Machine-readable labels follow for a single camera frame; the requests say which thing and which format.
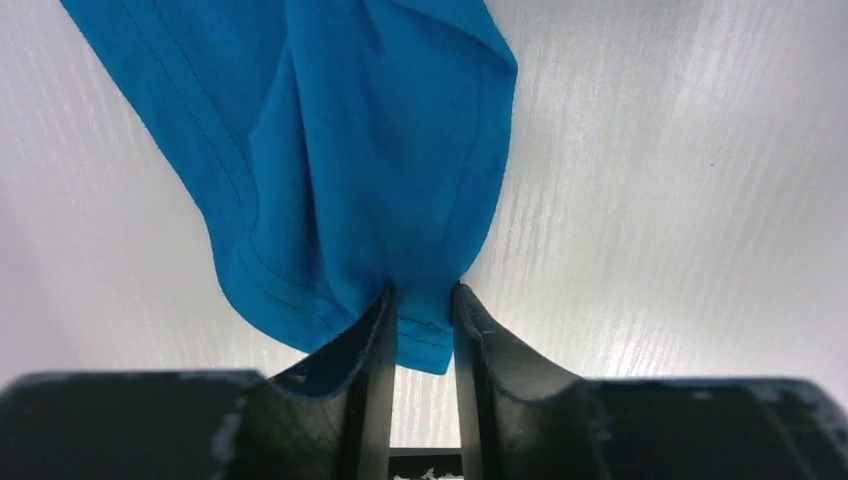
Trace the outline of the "bright blue t shirt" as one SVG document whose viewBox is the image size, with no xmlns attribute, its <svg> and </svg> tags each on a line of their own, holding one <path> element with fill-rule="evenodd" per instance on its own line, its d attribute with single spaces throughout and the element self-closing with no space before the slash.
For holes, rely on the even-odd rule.
<svg viewBox="0 0 848 480">
<path fill-rule="evenodd" d="M 64 7 L 201 211 L 245 320 L 309 353 L 394 285 L 398 363 L 447 370 L 518 70 L 483 2 Z"/>
</svg>

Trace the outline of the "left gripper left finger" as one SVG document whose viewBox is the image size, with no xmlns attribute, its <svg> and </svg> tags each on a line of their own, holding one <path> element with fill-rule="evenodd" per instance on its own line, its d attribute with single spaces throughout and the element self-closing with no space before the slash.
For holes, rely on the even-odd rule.
<svg viewBox="0 0 848 480">
<path fill-rule="evenodd" d="M 1 392 L 5 479 L 384 479 L 397 294 L 272 377 L 43 372 Z"/>
</svg>

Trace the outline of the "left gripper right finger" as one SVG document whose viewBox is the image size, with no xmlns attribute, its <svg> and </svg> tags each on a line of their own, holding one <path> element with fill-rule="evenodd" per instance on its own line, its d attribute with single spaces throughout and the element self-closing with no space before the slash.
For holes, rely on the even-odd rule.
<svg viewBox="0 0 848 480">
<path fill-rule="evenodd" d="M 801 379 L 592 379 L 452 291 L 467 479 L 843 479 L 847 416 Z"/>
</svg>

